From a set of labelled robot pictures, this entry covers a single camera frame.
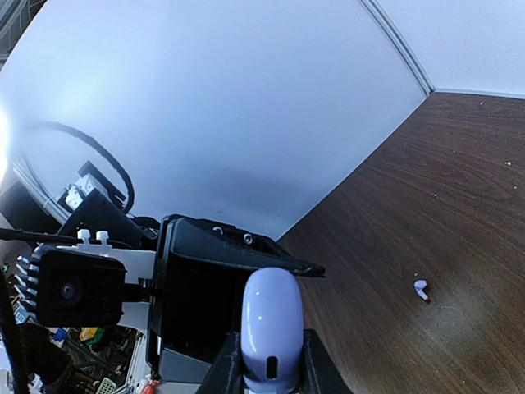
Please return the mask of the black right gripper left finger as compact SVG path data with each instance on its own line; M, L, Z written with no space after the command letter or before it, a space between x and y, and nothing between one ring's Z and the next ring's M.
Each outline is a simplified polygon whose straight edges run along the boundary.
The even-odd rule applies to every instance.
M240 333L231 332L202 381L198 394L240 394L244 392Z

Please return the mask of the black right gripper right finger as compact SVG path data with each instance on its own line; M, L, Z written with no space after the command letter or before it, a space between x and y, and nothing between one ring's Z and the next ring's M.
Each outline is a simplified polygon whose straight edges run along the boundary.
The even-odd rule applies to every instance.
M352 394L321 338L313 329L304 330L299 393Z

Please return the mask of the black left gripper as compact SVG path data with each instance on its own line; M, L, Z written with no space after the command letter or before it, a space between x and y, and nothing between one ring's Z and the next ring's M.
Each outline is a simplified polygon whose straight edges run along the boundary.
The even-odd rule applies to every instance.
M230 224L172 214L160 226L148 321L147 361L164 382L200 383L226 336L240 328L251 273L281 268L325 277L273 239Z

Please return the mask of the lilac earbud charging case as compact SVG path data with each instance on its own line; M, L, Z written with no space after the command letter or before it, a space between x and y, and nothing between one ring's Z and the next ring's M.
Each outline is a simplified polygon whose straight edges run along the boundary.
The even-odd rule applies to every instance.
M244 288L243 378L249 393L291 393L298 386L304 343L303 302L295 277L263 268Z

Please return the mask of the lilac wireless earbud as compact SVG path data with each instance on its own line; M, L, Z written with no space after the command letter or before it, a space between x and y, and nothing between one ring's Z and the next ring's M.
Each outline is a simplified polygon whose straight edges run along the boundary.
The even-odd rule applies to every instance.
M425 301L426 303L429 303L430 302L430 297L429 295L426 293L426 289L428 287L428 283L426 280L424 279L419 279L419 280L416 280L414 283L413 283L413 287L414 287L414 290L416 292L416 294L423 300Z

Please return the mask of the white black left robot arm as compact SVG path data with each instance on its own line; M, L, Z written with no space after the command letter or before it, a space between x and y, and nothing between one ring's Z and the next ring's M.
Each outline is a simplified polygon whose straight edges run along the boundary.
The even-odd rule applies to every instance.
M49 327L110 327L145 332L146 360L163 379L199 383L247 316L244 294L257 278L271 311L301 304L297 277L323 266L296 259L272 239L224 223L172 214L157 221L127 213L124 195L91 163L58 198L26 175L21 185L54 225L42 233L3 232L35 244L19 267L22 304Z

